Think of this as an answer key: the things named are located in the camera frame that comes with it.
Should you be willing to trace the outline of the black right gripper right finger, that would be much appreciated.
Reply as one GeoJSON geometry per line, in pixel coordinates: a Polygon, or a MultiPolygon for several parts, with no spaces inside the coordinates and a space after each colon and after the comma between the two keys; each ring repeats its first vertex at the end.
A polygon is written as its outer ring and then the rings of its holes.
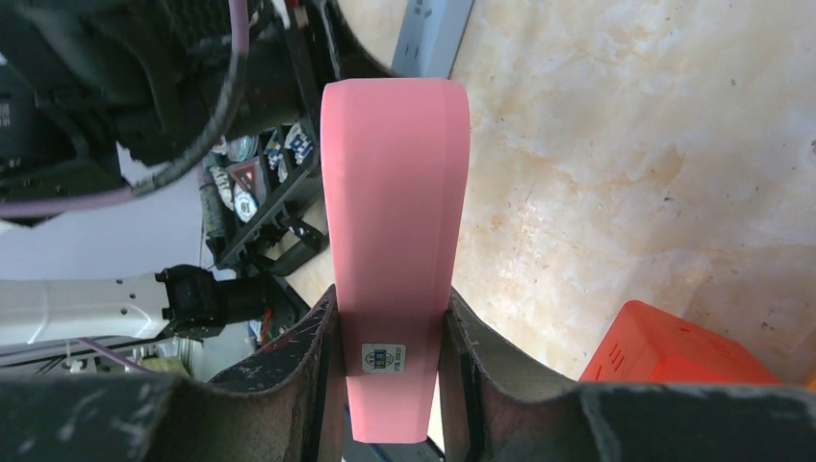
{"type": "Polygon", "coordinates": [[[441,411],[449,461],[811,461],[815,396],[758,385],[577,382],[483,322],[446,310],[441,411]]]}

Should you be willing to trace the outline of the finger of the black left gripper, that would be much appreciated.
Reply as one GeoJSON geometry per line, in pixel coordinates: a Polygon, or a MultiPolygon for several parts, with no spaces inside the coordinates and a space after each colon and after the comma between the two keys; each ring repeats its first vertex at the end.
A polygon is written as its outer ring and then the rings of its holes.
{"type": "Polygon", "coordinates": [[[352,31],[338,1],[319,1],[329,60],[337,80],[389,78],[393,73],[378,61],[352,31]]]}

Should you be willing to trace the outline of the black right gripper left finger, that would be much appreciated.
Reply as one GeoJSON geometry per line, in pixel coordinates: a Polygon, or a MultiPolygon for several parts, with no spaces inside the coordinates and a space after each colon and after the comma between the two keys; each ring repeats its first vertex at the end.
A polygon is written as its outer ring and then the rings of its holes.
{"type": "Polygon", "coordinates": [[[337,461],[339,315],[328,289],[268,346],[201,383],[175,373],[1,383],[5,461],[337,461]]]}

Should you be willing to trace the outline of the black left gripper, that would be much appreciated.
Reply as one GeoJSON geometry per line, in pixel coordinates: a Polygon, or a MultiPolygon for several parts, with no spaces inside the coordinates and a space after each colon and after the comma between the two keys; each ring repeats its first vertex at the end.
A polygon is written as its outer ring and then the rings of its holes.
{"type": "Polygon", "coordinates": [[[5,1],[1,218],[39,223],[181,179],[301,114],[310,1],[5,1]]]}

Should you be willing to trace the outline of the pink triangular power strip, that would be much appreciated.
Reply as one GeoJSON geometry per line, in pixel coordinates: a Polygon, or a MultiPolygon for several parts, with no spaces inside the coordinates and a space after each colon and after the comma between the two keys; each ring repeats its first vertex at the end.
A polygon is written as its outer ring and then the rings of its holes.
{"type": "Polygon", "coordinates": [[[467,92],[442,78],[330,84],[319,144],[353,438],[422,442],[469,171],[467,92]]]}

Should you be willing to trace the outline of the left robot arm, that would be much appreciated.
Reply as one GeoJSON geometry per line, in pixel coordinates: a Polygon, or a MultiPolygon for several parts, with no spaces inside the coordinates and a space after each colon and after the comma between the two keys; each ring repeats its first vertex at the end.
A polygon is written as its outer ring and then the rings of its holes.
{"type": "Polygon", "coordinates": [[[217,281],[180,265],[112,279],[5,280],[3,345],[118,336],[215,336],[262,315],[282,278],[321,253],[303,220],[322,191],[315,141],[323,88],[386,68],[336,1],[5,1],[1,5],[1,218],[35,226],[145,198],[219,141],[276,128],[257,212],[207,241],[217,281]]]}

